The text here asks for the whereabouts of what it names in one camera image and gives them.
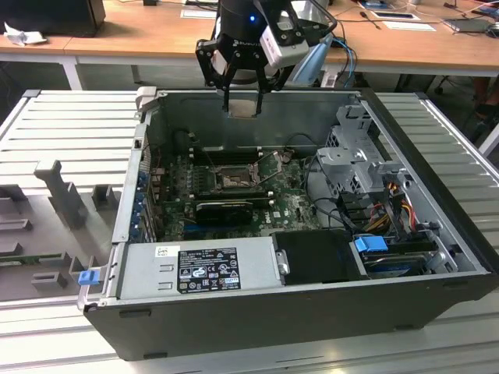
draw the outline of blue cable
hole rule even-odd
[[[335,38],[334,41],[336,43],[340,44],[345,49],[345,51],[349,54],[349,58],[350,58],[349,77],[346,80],[345,85],[343,86],[343,87],[346,87],[347,84],[350,82],[350,79],[352,78],[352,74],[353,74],[353,55],[352,55],[352,50],[350,49],[349,46],[347,46],[345,43],[343,43],[339,39]]]

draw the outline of robotic arm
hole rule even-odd
[[[309,47],[336,27],[317,0],[310,3],[315,18],[310,7],[303,11],[306,6],[301,13],[308,17],[299,18],[290,0],[219,0],[212,40],[198,41],[196,56],[206,84],[224,92],[223,111],[228,111],[231,83],[257,82],[256,115],[261,113],[264,94],[280,90]]]

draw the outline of metal bracket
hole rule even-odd
[[[154,86],[144,86],[137,90],[135,104],[138,112],[148,111],[157,106],[156,89]]]

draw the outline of paper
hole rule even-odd
[[[217,18],[217,12],[185,9],[180,12],[180,18],[215,19]]]
[[[391,30],[412,30],[412,31],[436,31],[427,23],[395,22],[383,21],[384,25]]]
[[[25,46],[26,44],[36,44],[44,43],[47,39],[41,36],[38,31],[20,31],[10,27],[7,23],[4,23],[5,32],[3,36],[9,39],[11,42],[17,45]]]

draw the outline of computer case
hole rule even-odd
[[[0,30],[4,23],[22,31],[43,35],[93,37],[105,18],[102,0],[3,0]]]

